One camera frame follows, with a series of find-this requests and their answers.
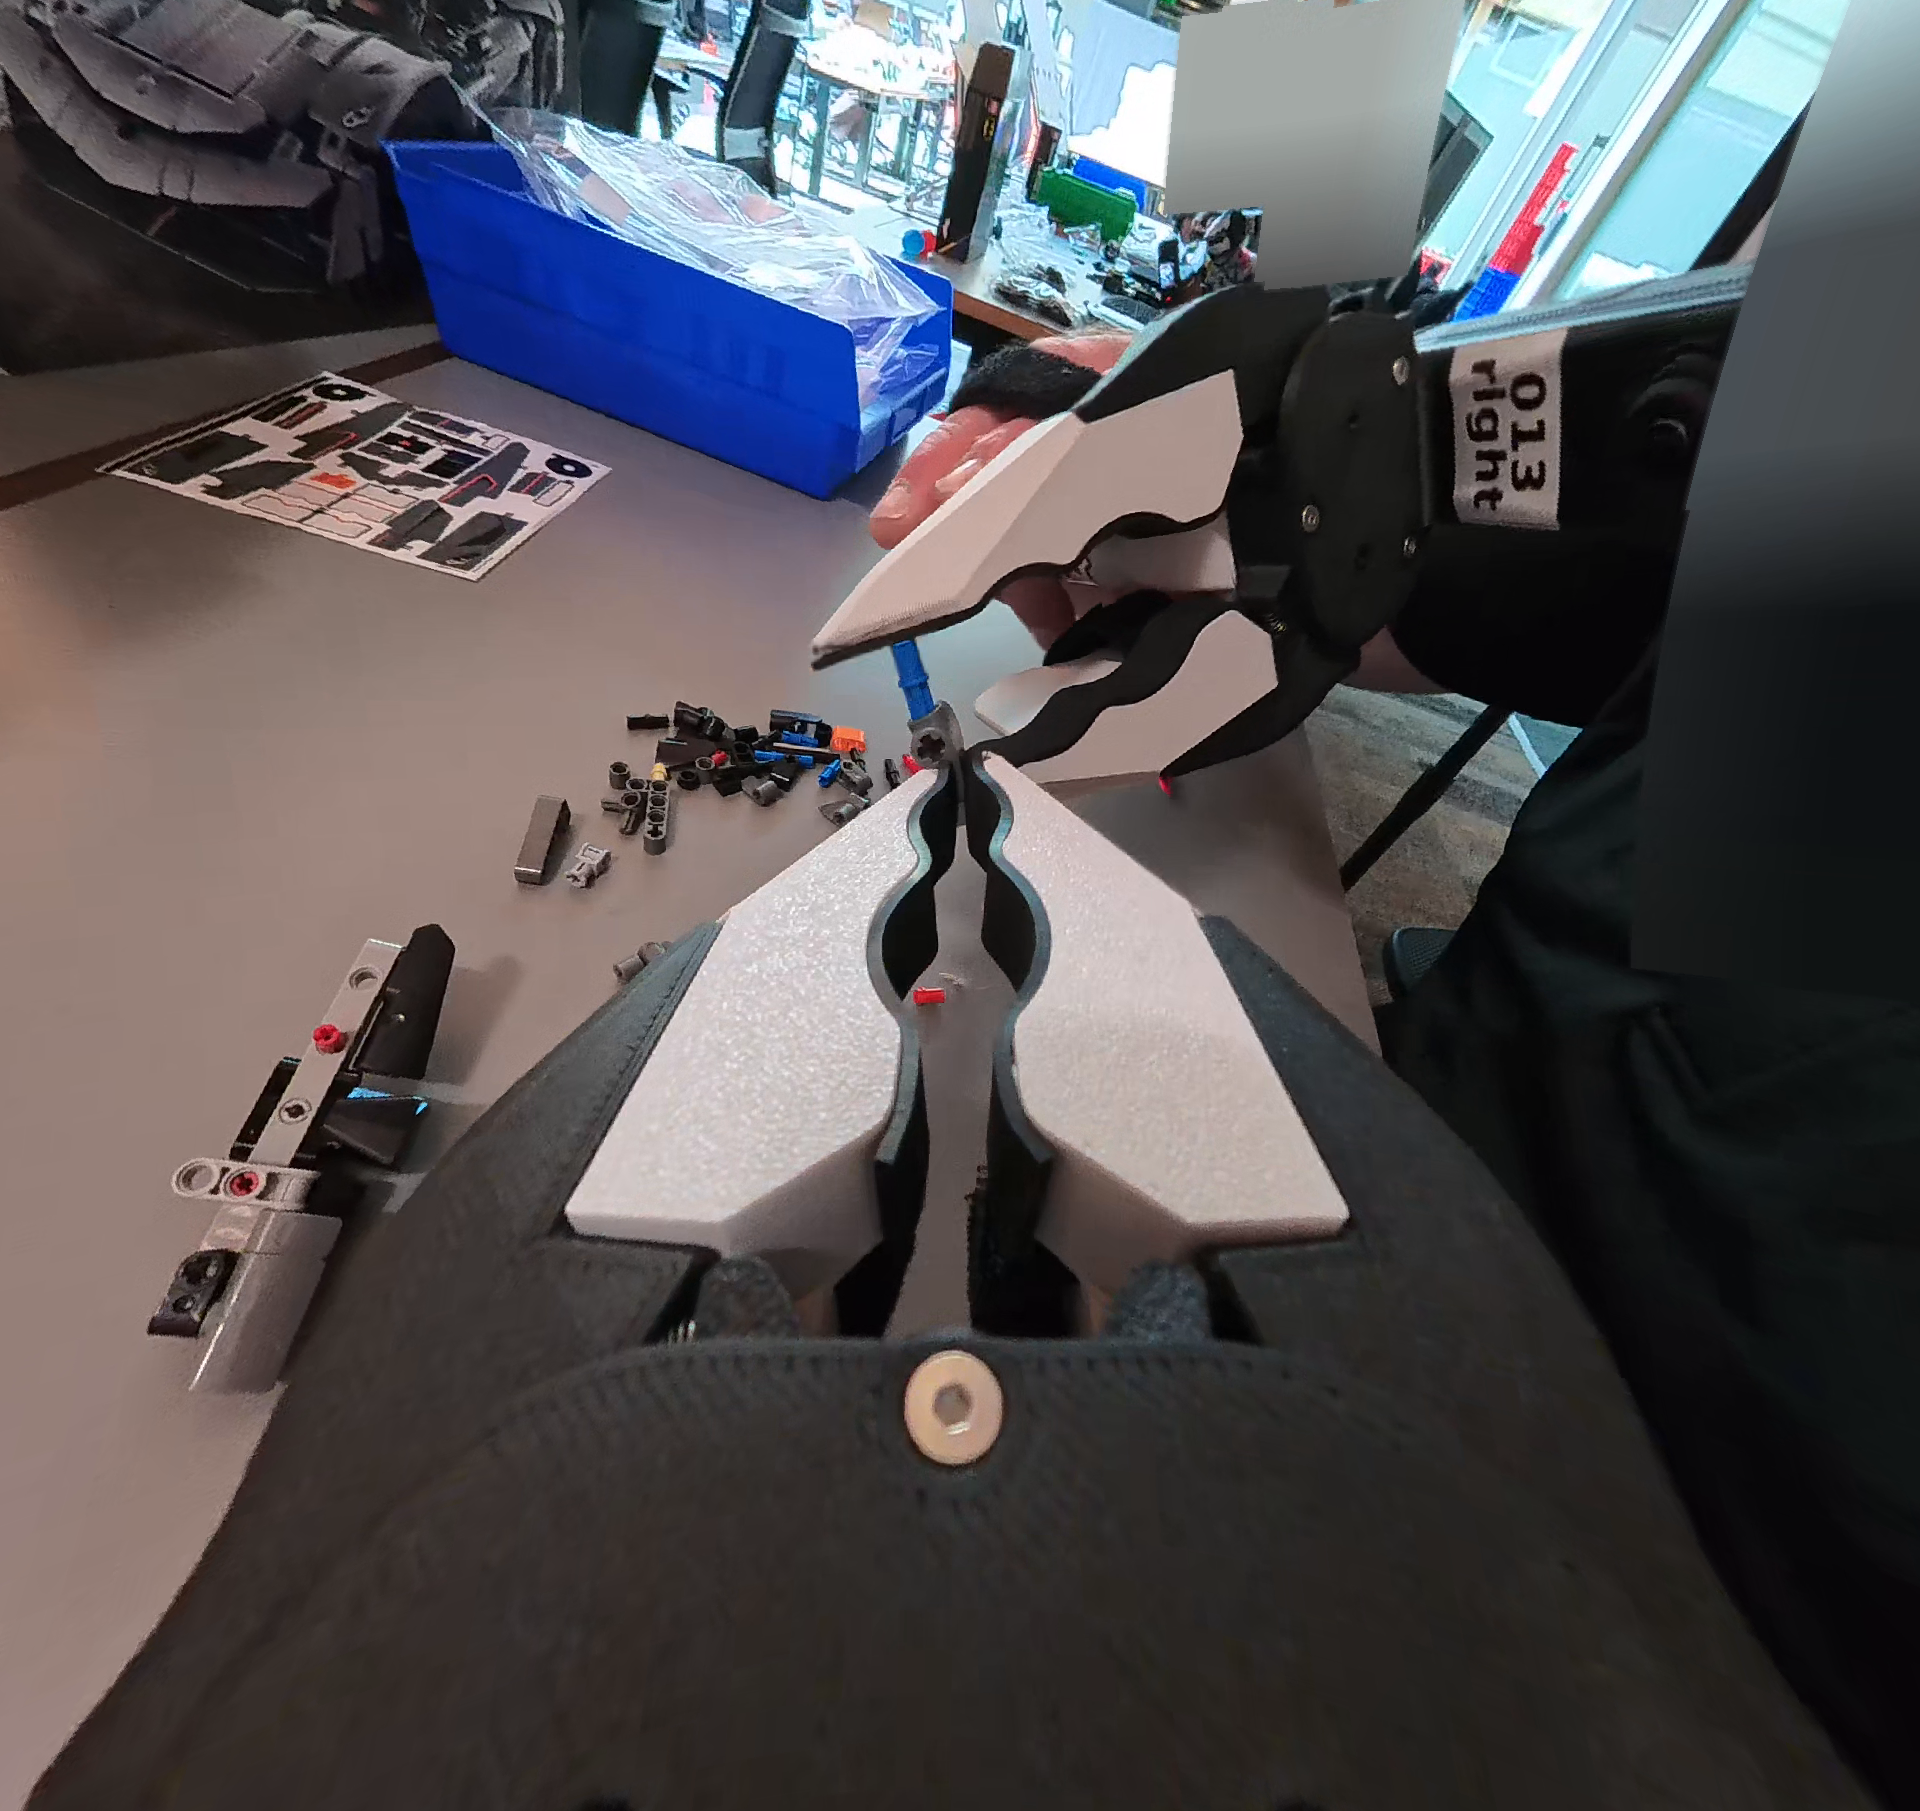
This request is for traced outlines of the blue plastic bin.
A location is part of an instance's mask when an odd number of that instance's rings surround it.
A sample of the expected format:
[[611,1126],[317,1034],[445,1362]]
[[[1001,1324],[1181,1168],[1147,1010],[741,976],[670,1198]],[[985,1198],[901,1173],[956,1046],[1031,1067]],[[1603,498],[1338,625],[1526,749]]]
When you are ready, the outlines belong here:
[[899,264],[932,312],[865,399],[843,326],[543,208],[504,146],[387,157],[455,359],[814,498],[945,399],[955,291],[935,272]]

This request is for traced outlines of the clear plastic bags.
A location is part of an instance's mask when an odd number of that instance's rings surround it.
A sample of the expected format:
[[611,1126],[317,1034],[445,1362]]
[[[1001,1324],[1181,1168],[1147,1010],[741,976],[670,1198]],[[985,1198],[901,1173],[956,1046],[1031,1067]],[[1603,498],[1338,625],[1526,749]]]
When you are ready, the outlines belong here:
[[584,119],[513,106],[487,127],[546,212],[837,326],[851,339],[863,402],[899,399],[935,370],[941,344],[917,341],[937,312],[932,294],[830,215],[740,168]]

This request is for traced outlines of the pile of small lego pieces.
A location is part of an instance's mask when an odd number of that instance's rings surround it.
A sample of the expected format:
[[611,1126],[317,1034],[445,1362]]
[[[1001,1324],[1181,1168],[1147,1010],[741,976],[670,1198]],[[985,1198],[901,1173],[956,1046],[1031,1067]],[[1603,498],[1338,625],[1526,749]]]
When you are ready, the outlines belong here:
[[613,828],[650,855],[663,854],[684,799],[717,799],[775,809],[814,799],[830,828],[842,828],[899,785],[899,765],[870,768],[868,736],[822,716],[775,705],[765,721],[732,723],[705,704],[678,699],[668,711],[625,721],[634,756],[611,760],[598,805]]

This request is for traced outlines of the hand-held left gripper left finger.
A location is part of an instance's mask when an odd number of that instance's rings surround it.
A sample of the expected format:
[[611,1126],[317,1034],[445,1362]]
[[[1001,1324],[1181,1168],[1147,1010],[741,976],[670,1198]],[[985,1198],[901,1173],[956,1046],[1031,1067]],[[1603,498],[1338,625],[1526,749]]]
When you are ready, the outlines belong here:
[[563,1205],[589,1239],[765,1261],[881,1336],[925,1209],[933,894],[956,781],[897,791],[737,904],[693,961]]

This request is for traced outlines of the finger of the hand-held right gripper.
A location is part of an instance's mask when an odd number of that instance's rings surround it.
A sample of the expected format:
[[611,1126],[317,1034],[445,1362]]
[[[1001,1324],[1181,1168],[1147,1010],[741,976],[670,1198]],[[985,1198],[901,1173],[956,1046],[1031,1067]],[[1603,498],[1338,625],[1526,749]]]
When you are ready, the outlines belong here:
[[1260,754],[1279,734],[1274,634],[1227,600],[1092,604],[1043,654],[975,701],[973,758],[1031,781],[1173,781]]
[[812,640],[814,668],[973,618],[1013,576],[1067,571],[1126,520],[1201,527],[1242,449],[1236,376],[1022,433],[895,548]]

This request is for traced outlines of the dark lego set box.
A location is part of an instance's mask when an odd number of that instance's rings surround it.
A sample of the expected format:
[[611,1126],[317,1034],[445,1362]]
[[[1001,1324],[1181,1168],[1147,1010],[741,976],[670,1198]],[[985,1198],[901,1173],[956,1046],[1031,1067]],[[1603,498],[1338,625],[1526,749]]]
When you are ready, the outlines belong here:
[[2,0],[2,367],[414,327],[388,145],[575,99],[578,0]]

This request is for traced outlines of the person's right hand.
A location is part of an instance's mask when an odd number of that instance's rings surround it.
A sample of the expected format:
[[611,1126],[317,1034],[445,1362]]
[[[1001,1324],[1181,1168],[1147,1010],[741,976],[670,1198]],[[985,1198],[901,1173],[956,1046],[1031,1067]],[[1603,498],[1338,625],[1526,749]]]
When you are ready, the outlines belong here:
[[[1043,415],[1071,407],[1123,359],[1132,341],[1127,332],[1089,330],[1015,341],[975,362],[941,423],[903,460],[897,478],[875,506],[870,533],[877,546],[891,552],[903,542]],[[1172,604],[1157,592],[1100,591],[1058,576],[1013,578],[995,600],[1021,620],[1043,654],[1064,647],[1062,657],[1127,647]]]

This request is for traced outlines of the grey black lego subassembly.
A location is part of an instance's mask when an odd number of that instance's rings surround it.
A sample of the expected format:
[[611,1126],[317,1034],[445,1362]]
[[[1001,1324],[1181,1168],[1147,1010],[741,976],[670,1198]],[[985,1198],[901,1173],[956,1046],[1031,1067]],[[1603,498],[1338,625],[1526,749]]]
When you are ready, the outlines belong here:
[[197,1391],[271,1391],[371,1179],[396,1175],[425,1092],[455,946],[443,926],[369,940],[302,1049],[276,1061],[225,1151],[172,1175],[206,1209],[149,1336],[190,1343]]

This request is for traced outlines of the stacked red blue bins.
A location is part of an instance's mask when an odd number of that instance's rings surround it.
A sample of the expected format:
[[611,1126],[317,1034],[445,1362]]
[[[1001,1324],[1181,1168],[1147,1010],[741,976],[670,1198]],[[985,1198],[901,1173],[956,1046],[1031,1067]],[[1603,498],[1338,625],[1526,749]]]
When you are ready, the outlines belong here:
[[1541,178],[1526,195],[1521,212],[1501,238],[1492,260],[1482,266],[1476,281],[1453,312],[1454,319],[1474,321],[1477,317],[1489,317],[1503,312],[1511,301],[1524,274],[1541,250],[1549,215],[1559,201],[1575,153],[1575,145],[1559,145],[1556,149]]

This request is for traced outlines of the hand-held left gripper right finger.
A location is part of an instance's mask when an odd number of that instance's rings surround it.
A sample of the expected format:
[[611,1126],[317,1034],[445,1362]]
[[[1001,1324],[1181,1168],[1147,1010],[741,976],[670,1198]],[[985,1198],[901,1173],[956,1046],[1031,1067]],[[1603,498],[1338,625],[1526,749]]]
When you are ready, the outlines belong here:
[[1067,1336],[1145,1266],[1326,1244],[1351,1209],[1214,926],[1006,760],[965,761],[982,943],[1015,992],[969,1212],[973,1326]]

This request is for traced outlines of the printed sticker sheet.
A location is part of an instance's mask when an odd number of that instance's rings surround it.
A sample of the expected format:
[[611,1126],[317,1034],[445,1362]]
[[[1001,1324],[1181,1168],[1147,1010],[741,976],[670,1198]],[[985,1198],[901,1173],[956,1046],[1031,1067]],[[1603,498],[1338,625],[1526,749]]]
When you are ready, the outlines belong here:
[[582,503],[608,466],[524,433],[317,374],[101,466],[173,497],[485,578]]

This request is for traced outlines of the black upright box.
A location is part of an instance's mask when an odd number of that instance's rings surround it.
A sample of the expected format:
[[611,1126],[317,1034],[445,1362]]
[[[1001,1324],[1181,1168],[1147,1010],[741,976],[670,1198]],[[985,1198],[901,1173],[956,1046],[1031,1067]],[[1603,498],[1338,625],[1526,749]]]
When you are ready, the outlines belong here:
[[1021,145],[1030,67],[1028,47],[985,44],[973,59],[935,227],[935,254],[945,264],[969,264],[993,237],[997,197]]

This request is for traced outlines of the person's black clothing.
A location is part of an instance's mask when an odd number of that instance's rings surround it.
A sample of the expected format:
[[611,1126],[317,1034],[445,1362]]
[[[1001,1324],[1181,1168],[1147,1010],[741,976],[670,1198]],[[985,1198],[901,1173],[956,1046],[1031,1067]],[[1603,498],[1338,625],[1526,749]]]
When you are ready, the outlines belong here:
[[1794,1689],[1916,1807],[1916,1009],[1634,969],[1643,746],[1619,705],[1549,768],[1381,1048],[1570,1271]]

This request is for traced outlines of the green plastic bin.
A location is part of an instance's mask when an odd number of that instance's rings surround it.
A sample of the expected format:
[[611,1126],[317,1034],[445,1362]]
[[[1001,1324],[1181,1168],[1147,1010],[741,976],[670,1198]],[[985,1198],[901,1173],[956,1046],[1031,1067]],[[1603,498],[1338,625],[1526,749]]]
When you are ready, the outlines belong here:
[[1031,201],[1064,231],[1098,231],[1102,244],[1130,238],[1140,203],[1134,192],[1112,191],[1071,170],[1046,168],[1036,173]]

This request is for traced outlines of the black office chair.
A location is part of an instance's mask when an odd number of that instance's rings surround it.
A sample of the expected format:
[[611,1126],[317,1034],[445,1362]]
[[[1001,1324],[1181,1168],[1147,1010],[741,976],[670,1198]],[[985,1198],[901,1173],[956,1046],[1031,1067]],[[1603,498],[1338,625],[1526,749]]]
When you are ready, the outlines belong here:
[[659,48],[676,32],[678,0],[581,0],[581,118],[636,136],[648,104],[670,145],[684,78],[659,76]]
[[717,118],[717,157],[780,195],[775,139],[780,94],[809,37],[812,0],[751,0]]

